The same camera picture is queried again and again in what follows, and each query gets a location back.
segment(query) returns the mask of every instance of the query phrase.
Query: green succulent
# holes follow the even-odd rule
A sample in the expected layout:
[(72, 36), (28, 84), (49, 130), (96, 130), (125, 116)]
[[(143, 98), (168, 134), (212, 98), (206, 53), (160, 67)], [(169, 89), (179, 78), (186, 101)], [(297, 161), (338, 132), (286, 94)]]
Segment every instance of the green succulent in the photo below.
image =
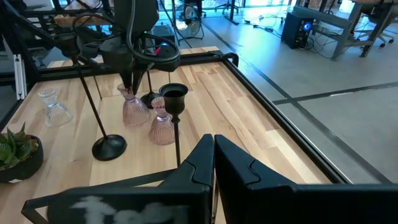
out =
[(25, 123), (15, 134), (7, 128), (7, 134), (0, 134), (0, 171), (28, 159), (38, 147), (36, 139), (25, 133)]

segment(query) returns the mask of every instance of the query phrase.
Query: black plant pot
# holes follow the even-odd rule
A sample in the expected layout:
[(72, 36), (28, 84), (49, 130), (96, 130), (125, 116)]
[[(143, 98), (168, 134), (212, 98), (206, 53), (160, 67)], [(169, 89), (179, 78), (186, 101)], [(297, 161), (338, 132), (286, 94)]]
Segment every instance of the black plant pot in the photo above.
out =
[(43, 145), (40, 139), (36, 136), (31, 136), (36, 139), (39, 147), (33, 152), (30, 157), (14, 166), (13, 168), (0, 171), (0, 183), (16, 183), (32, 177), (43, 164)]

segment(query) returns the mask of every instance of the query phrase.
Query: desk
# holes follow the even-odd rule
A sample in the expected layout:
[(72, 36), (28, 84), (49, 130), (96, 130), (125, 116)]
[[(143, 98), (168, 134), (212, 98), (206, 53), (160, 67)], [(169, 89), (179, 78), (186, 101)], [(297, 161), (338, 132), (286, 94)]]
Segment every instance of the desk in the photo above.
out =
[(333, 26), (337, 26), (339, 28), (343, 29), (343, 33), (341, 35), (331, 35), (329, 34), (329, 31), (325, 29), (324, 27), (320, 25), (314, 25), (312, 30), (313, 32), (318, 32), (322, 35), (325, 35), (331, 39), (334, 39), (337, 41), (337, 46), (335, 48), (335, 51), (333, 52), (332, 60), (335, 60), (339, 55), (343, 53), (343, 49), (345, 47), (354, 47), (354, 46), (364, 46), (364, 49), (362, 50), (362, 54), (360, 55), (361, 57), (366, 57), (367, 54), (369, 53), (370, 49), (372, 48), (374, 42), (376, 41), (377, 37), (379, 34), (382, 32), (382, 28), (384, 27), (384, 24), (388, 20), (388, 17), (391, 13), (391, 8), (392, 8), (392, 0), (386, 0), (384, 1), (385, 4), (388, 4), (388, 6), (384, 9), (384, 11), (381, 14), (381, 19), (379, 23), (376, 24), (372, 34), (369, 36), (368, 40), (351, 40), (349, 38), (349, 34), (351, 30), (354, 28), (355, 24), (354, 21), (361, 16), (361, 6), (362, 4), (377, 4), (380, 2), (380, 0), (352, 0), (355, 2), (354, 8), (351, 11), (351, 14), (349, 15), (348, 19), (343, 19), (334, 15), (329, 15), (325, 14), (323, 10), (325, 9), (326, 6), (326, 1), (323, 0), (320, 11), (316, 11), (313, 9), (308, 9), (306, 7), (300, 6), (301, 0), (298, 0), (296, 2), (296, 5), (294, 6), (294, 12), (297, 12), (302, 15), (306, 15), (309, 17), (315, 18), (317, 21), (322, 21), (326, 22), (328, 24), (331, 24)]
[[(208, 50), (217, 48), (182, 50), (182, 53)], [(71, 61), (59, 61), (52, 62), (50, 67), (71, 65)], [(157, 70), (151, 71), (151, 79), (155, 90), (169, 82), (168, 73)], [(149, 91), (146, 80), (146, 77), (142, 79), (138, 96)], [(7, 127), (12, 131), (19, 130), (26, 122), (27, 133), (38, 136), (43, 143), (44, 163), (30, 179), (18, 184), (0, 184), (2, 224), (29, 223), (21, 215), (21, 208), (31, 198), (72, 187), (98, 185), (176, 168), (174, 144), (156, 146), (148, 140), (153, 111), (151, 119), (141, 126), (129, 128), (123, 125), (124, 98), (116, 89), (121, 83), (119, 75), (97, 77), (102, 101), (94, 79), (87, 77), (86, 81), (106, 132), (123, 136), (128, 143), (126, 151), (121, 157), (108, 162), (97, 161), (91, 155), (91, 147), (101, 137), (101, 132), (78, 78), (37, 83)], [(330, 183), (223, 63), (178, 67), (170, 74), (170, 81), (184, 83), (189, 89), (185, 97), (185, 111), (180, 115), (182, 160), (204, 134), (223, 134), (296, 183)], [(57, 90), (58, 99), (75, 115), (71, 122), (57, 128), (45, 125), (45, 105), (37, 96), (44, 88)], [(220, 211), (218, 215), (221, 220), (218, 223), (222, 223)]]

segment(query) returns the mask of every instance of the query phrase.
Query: upside-down glass vase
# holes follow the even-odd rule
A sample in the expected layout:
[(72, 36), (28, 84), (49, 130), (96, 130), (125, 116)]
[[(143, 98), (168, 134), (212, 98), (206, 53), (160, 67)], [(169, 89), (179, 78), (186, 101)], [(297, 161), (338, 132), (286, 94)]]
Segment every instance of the upside-down glass vase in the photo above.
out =
[(39, 96), (47, 105), (45, 109), (45, 123), (47, 126), (61, 126), (73, 119), (73, 115), (68, 111), (68, 108), (57, 101), (57, 93), (54, 89), (44, 89), (39, 92)]
[(149, 131), (149, 140), (157, 145), (172, 144), (174, 139), (174, 126), (171, 122), (172, 117), (166, 112), (163, 97), (152, 100), (152, 106), (156, 117), (152, 122)]
[(124, 84), (118, 85), (118, 90), (125, 99), (123, 104), (123, 123), (128, 126), (137, 126), (145, 123), (150, 118), (147, 106), (136, 98), (132, 92), (132, 87), (125, 88)]

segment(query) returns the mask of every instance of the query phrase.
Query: black candle holder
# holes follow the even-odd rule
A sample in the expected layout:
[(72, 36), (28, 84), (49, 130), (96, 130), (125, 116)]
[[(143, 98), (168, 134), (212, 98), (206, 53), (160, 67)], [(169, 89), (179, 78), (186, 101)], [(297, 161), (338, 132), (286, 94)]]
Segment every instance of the black candle holder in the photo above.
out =
[(76, 34), (68, 33), (61, 34), (54, 37), (54, 40), (58, 42), (62, 46), (62, 54), (70, 59), (72, 59), (73, 66), (77, 68), (77, 72), (79, 74), (81, 84), (83, 84), (83, 88), (87, 94), (88, 101), (90, 102), (91, 109), (94, 112), (95, 118), (98, 122), (99, 128), (103, 134), (103, 137), (98, 139), (92, 148), (92, 153), (95, 159), (99, 161), (110, 161), (119, 157), (127, 148), (126, 140), (117, 134), (107, 135), (105, 133), (104, 126), (101, 122), (100, 116), (95, 108), (93, 98), (91, 97), (90, 91), (87, 87), (86, 80), (81, 72), (80, 63), (77, 59), (80, 49), (77, 46), (76, 42)]
[(154, 109), (152, 107), (152, 100), (154, 100), (155, 98), (160, 97), (160, 94), (158, 93), (154, 93), (152, 91), (152, 83), (150, 82), (150, 75), (149, 75), (149, 71), (147, 72), (147, 76), (148, 76), (148, 84), (149, 84), (149, 93), (145, 94), (144, 96), (141, 97), (142, 102), (145, 103), (145, 105), (149, 108), (149, 109)]
[(177, 156), (177, 166), (181, 164), (180, 158), (180, 138), (178, 132), (178, 117), (185, 109), (184, 98), (188, 93), (188, 87), (180, 83), (169, 83), (159, 89), (159, 93), (164, 98), (166, 112), (172, 115), (175, 136), (175, 153)]

